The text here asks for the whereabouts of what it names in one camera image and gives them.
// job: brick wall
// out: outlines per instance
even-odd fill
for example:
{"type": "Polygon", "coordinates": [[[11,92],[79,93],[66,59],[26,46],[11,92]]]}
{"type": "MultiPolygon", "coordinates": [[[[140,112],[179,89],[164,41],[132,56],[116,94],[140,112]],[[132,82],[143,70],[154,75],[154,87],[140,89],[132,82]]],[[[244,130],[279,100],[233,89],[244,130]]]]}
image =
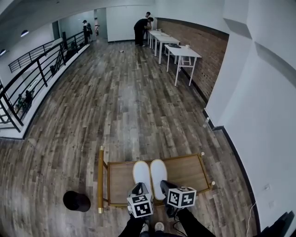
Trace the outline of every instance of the brick wall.
{"type": "Polygon", "coordinates": [[[206,99],[210,98],[224,58],[229,35],[202,25],[179,20],[158,18],[157,28],[176,38],[202,56],[197,59],[193,80],[206,99]]]}

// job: white folding table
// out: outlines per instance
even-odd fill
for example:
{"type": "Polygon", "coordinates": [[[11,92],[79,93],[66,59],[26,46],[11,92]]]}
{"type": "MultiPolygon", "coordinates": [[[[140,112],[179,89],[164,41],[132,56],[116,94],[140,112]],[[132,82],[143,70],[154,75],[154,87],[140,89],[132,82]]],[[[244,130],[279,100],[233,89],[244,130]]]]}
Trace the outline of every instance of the white folding table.
{"type": "Polygon", "coordinates": [[[169,65],[169,62],[170,62],[170,53],[175,55],[175,61],[176,61],[176,57],[179,56],[175,86],[177,86],[178,74],[179,74],[179,71],[180,71],[181,67],[183,67],[183,68],[192,68],[191,77],[190,77],[190,81],[189,81],[189,86],[190,86],[191,81],[192,81],[192,76],[193,76],[193,71],[194,71],[196,59],[198,57],[201,58],[201,56],[197,52],[193,51],[192,49],[186,48],[186,46],[180,46],[181,48],[179,48],[179,49],[170,47],[169,45],[165,45],[165,47],[168,49],[167,67],[166,67],[167,72],[168,72],[168,65],[169,65]],[[184,61],[183,57],[189,57],[189,61],[184,61]],[[193,66],[191,65],[190,57],[194,57],[193,66]]]}
{"type": "Polygon", "coordinates": [[[160,42],[159,46],[159,59],[158,64],[161,64],[161,51],[162,51],[162,44],[179,44],[180,41],[170,37],[170,36],[155,36],[155,50],[154,50],[154,56],[157,56],[157,40],[160,42]]]}
{"type": "Polygon", "coordinates": [[[149,45],[150,48],[153,48],[153,37],[155,36],[169,36],[164,32],[161,31],[149,31],[149,45]]]}

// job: wooden handle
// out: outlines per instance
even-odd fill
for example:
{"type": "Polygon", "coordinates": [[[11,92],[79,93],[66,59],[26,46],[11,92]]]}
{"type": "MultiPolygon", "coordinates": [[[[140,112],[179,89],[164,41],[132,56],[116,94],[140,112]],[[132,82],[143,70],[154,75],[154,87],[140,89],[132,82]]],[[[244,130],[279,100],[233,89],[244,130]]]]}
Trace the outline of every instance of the wooden handle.
{"type": "Polygon", "coordinates": [[[98,163],[98,211],[100,214],[104,213],[103,164],[104,164],[104,147],[100,146],[99,163],[98,163]]]}

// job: white sneaker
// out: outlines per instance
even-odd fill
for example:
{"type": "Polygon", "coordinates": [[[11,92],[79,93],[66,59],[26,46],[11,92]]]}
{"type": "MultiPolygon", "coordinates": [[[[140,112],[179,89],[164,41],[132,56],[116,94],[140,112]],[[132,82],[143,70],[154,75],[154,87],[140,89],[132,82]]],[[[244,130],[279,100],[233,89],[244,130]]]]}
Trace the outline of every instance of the white sneaker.
{"type": "Polygon", "coordinates": [[[152,192],[152,185],[150,179],[150,169],[146,162],[138,161],[134,164],[133,168],[133,177],[135,184],[144,183],[148,193],[151,194],[152,198],[154,197],[152,192]]]}
{"type": "Polygon", "coordinates": [[[160,188],[162,180],[167,181],[167,168],[162,160],[153,160],[150,164],[150,173],[153,185],[154,196],[157,200],[164,200],[165,195],[160,188]]]}
{"type": "Polygon", "coordinates": [[[162,231],[163,232],[165,230],[165,226],[163,225],[162,222],[157,222],[155,224],[154,230],[155,231],[162,231]]]}
{"type": "Polygon", "coordinates": [[[142,233],[142,232],[145,232],[145,231],[149,231],[149,226],[148,226],[146,223],[143,224],[143,227],[142,227],[141,233],[142,233]]]}

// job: black railing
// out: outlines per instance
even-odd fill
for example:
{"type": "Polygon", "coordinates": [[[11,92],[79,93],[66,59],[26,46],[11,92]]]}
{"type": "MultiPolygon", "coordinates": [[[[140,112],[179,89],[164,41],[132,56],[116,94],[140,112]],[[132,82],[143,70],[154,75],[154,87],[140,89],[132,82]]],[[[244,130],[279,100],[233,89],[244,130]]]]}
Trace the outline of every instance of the black railing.
{"type": "Polygon", "coordinates": [[[21,57],[19,57],[18,59],[10,63],[8,66],[10,68],[11,73],[31,63],[39,55],[43,54],[46,50],[48,50],[52,46],[52,42],[54,42],[54,40],[31,50],[30,52],[22,55],[21,57]]]}
{"type": "Polygon", "coordinates": [[[20,132],[17,123],[24,126],[22,121],[42,88],[47,87],[60,67],[87,43],[86,32],[83,31],[63,39],[28,63],[4,88],[1,87],[0,129],[15,128],[20,132]]]}

